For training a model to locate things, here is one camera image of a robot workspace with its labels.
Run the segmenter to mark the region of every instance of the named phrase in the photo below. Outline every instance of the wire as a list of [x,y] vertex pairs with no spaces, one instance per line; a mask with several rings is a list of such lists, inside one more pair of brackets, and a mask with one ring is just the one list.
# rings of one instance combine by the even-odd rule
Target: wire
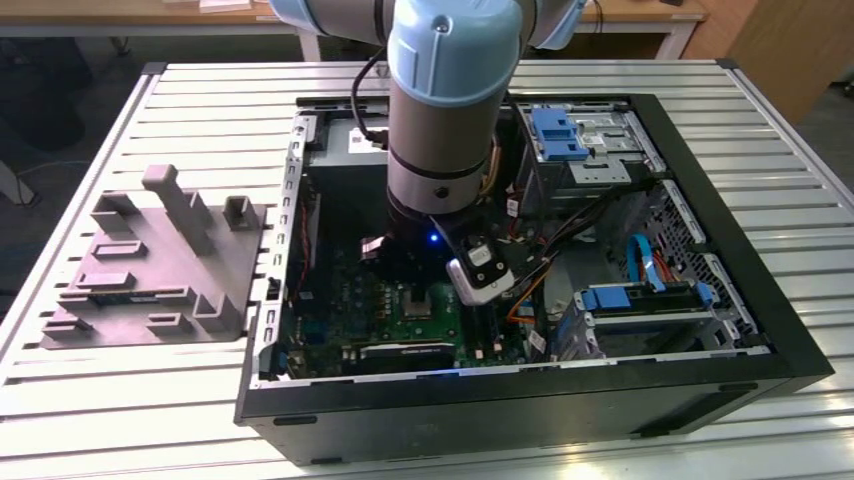
[[43,163],[42,165],[36,165],[35,167],[31,167],[26,170],[22,170],[20,172],[18,172],[18,176],[22,177],[24,175],[31,174],[32,172],[42,170],[43,168],[47,167],[54,167],[54,166],[60,166],[60,165],[92,165],[92,162],[84,162],[83,160],[80,161],[71,161],[71,162],[50,162],[50,163]]
[[537,239],[541,237],[543,233],[543,228],[546,225],[546,212],[549,211],[549,197],[546,196],[546,187],[543,184],[543,177],[539,171],[539,162],[537,160],[537,147],[534,145],[534,139],[531,138],[529,124],[525,121],[525,115],[522,114],[522,109],[519,108],[519,104],[517,103],[515,99],[510,95],[510,92],[507,92],[506,99],[507,99],[507,104],[510,105],[510,108],[513,110],[514,117],[517,118],[517,122],[519,123],[523,129],[522,136],[525,137],[525,144],[527,147],[527,155],[525,156],[525,158],[529,160],[531,164],[530,165],[531,174],[534,175],[534,182],[537,184],[537,193],[539,195],[539,199],[538,199],[539,205],[537,208],[537,229],[534,230],[534,235],[531,236],[534,241],[537,241]]
[[308,268],[311,266],[311,244],[308,241],[308,211],[306,209],[306,201],[300,202],[300,212],[302,212],[302,225],[300,225],[300,237],[303,239],[303,273],[299,276],[299,283],[296,284],[296,288],[294,289],[294,295],[291,295],[291,303],[296,301],[296,297],[299,296],[299,291],[303,288],[303,284],[306,283],[306,277],[308,276]]
[[493,155],[490,156],[490,171],[481,187],[481,196],[487,196],[493,193],[495,188],[495,181],[498,180],[498,169],[502,163],[502,147],[498,143],[498,135],[493,134]]
[[537,289],[539,284],[543,283],[543,280],[546,280],[547,274],[549,274],[549,269],[546,269],[543,271],[543,273],[539,275],[537,280],[534,280],[534,282],[531,283],[529,288],[525,290],[525,293],[522,293],[522,296],[519,297],[519,300],[517,301],[515,305],[510,309],[510,312],[507,313],[507,320],[509,321],[511,321],[511,322],[513,321],[515,321],[515,322],[523,321],[523,319],[521,317],[517,317],[517,312],[519,311],[519,307],[522,306],[522,303],[525,302],[526,298],[529,298],[531,296],[531,293],[534,293],[534,290]]
[[599,0],[593,0],[593,3],[597,6],[597,26],[593,29],[593,33],[603,33],[605,32],[605,12],[602,11],[602,4],[599,3]]
[[653,188],[657,184],[655,179],[645,180],[633,185],[611,187],[591,203],[587,204],[575,214],[563,222],[551,239],[546,242],[543,253],[547,254],[555,244],[565,238],[573,238],[575,235],[587,230],[605,214],[609,204],[623,195],[637,193]]
[[362,67],[362,71],[359,72],[359,74],[356,75],[356,78],[352,81],[352,88],[350,90],[350,109],[352,110],[352,117],[356,119],[356,124],[359,125],[359,131],[362,132],[362,136],[371,143],[378,143],[380,139],[376,133],[371,132],[368,130],[368,127],[364,125],[364,119],[362,118],[362,112],[359,111],[359,85],[362,85],[362,80],[364,80],[364,77],[371,71],[371,68],[374,68],[374,65],[376,65],[376,62],[383,56],[383,53],[386,53],[386,47],[379,49],[379,51],[374,54],[374,56],[368,60],[368,63],[366,63],[364,67]]

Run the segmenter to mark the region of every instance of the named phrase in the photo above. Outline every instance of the floor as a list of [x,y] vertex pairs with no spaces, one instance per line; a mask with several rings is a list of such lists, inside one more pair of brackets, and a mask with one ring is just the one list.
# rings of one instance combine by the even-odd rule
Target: floor
[[[87,125],[86,137],[72,147],[48,154],[28,147],[0,122],[3,161],[16,171],[54,162],[91,161],[147,62],[302,59],[296,37],[291,36],[134,38],[132,52],[124,57],[116,56],[107,39],[82,39],[79,46],[95,76],[92,86],[72,96]],[[364,58],[364,52],[350,44],[330,41],[322,49],[326,58]],[[854,100],[844,96],[841,88],[828,90],[798,132],[845,184],[854,188]],[[30,187],[40,194],[32,207],[15,207],[0,198],[0,225],[14,226],[16,232],[0,237],[0,315],[14,300],[6,294],[18,290],[27,278],[84,174],[86,165],[51,165],[26,176]]]

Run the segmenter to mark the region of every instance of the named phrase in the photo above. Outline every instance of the black cable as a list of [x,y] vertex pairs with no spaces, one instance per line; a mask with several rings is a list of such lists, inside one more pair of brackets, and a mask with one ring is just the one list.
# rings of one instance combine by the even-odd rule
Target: black cable
[[525,159],[527,159],[529,163],[531,164],[530,165],[531,174],[534,175],[534,182],[537,184],[537,194],[539,196],[538,202],[537,202],[538,203],[537,229],[534,230],[534,236],[531,237],[533,242],[537,243],[537,240],[543,234],[543,228],[546,225],[546,213],[549,212],[549,197],[546,196],[546,186],[543,184],[543,176],[539,171],[539,162],[537,161],[537,146],[534,145],[534,139],[531,138],[531,131],[529,129],[527,122],[525,121],[525,115],[522,114],[522,109],[519,108],[519,104],[517,103],[517,100],[510,95],[510,92],[507,92],[506,100],[513,110],[514,117],[517,118],[517,122],[519,123],[519,126],[523,129],[522,135],[525,137],[525,144],[527,146],[527,155],[525,156]]
[[593,33],[597,33],[597,30],[599,30],[598,33],[603,33],[605,32],[605,12],[602,11],[602,4],[599,3],[599,0],[593,0],[593,3],[597,6],[597,26],[593,29]]
[[379,49],[379,51],[368,60],[368,63],[366,63],[364,67],[362,67],[362,71],[352,81],[352,89],[350,90],[350,108],[352,110],[352,117],[356,119],[356,124],[359,125],[362,136],[371,143],[378,143],[380,138],[374,132],[368,130],[368,127],[364,125],[364,119],[362,118],[362,112],[359,111],[359,85],[362,85],[362,80],[364,80],[364,77],[371,71],[371,68],[374,68],[374,65],[376,65],[376,62],[383,56],[383,53],[386,53],[386,47]]
[[587,230],[599,220],[599,217],[605,214],[607,210],[609,204],[621,198],[623,195],[630,193],[642,192],[649,190],[658,184],[658,180],[647,179],[642,182],[625,185],[621,187],[613,187],[607,192],[605,192],[599,198],[597,198],[593,202],[590,202],[585,208],[582,208],[575,214],[567,218],[563,222],[555,234],[551,236],[549,241],[546,242],[546,246],[543,247],[543,254],[547,254],[554,247],[554,245],[563,238],[573,238],[575,235]]

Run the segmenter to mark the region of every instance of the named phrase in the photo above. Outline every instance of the wooden table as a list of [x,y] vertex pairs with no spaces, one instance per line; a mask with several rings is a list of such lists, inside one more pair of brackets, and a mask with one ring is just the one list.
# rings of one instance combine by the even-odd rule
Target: wooden table
[[[601,0],[606,33],[666,33],[657,58],[677,59],[697,23],[706,19],[699,0],[674,7],[658,0]],[[587,5],[578,32],[593,32],[598,14]],[[316,37],[282,24],[266,4],[251,10],[199,13],[195,2],[162,0],[3,0],[0,37],[168,36],[298,34],[307,61],[320,60]]]

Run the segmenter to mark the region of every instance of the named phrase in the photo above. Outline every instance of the motherboard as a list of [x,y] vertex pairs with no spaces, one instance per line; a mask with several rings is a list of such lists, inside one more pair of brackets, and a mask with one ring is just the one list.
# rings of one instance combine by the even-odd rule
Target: motherboard
[[[332,257],[334,266],[326,274],[316,270],[296,300],[295,337],[307,377],[525,361],[518,326],[505,328],[493,306],[466,307],[450,282],[419,290],[379,279],[342,249]],[[322,286],[330,292],[323,299]]]

